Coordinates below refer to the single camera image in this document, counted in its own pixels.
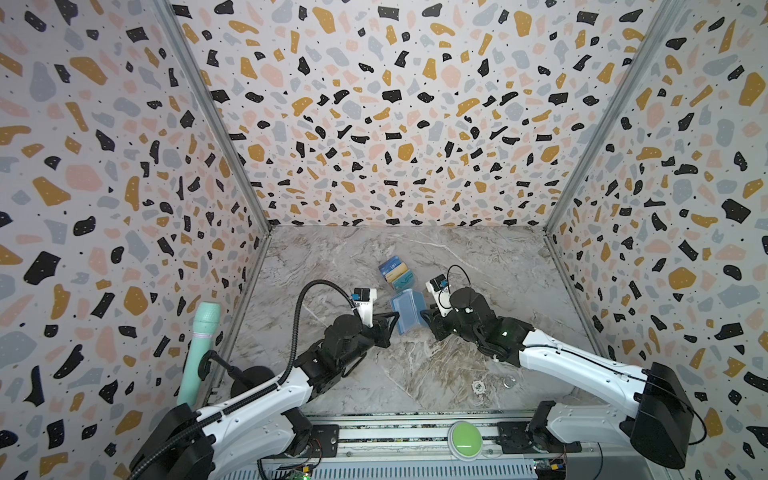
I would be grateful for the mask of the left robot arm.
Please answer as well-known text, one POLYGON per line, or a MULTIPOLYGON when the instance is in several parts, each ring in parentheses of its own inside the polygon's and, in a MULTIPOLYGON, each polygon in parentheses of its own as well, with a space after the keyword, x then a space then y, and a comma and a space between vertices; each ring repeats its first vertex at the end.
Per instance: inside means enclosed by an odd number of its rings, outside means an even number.
POLYGON ((374 347, 387 348, 399 320, 379 313, 370 325, 336 318, 291 365, 285 380, 260 368, 262 382, 216 405, 169 411, 130 464, 132 479, 217 479, 266 457, 300 455, 313 425, 302 408, 335 386, 374 347))

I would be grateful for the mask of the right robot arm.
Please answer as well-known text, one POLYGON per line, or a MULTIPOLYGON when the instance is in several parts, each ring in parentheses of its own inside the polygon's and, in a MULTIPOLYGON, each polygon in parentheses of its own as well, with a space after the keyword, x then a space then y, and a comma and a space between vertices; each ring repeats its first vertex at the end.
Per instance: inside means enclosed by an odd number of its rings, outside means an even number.
POLYGON ((428 282, 435 301, 421 316, 439 341, 454 335, 498 363, 538 371, 600 399, 592 406, 541 402, 525 429, 530 446, 568 453, 582 443, 632 447, 662 467, 681 470, 698 416, 676 373, 653 363, 627 365, 564 343, 532 324, 497 315, 471 287, 428 282))

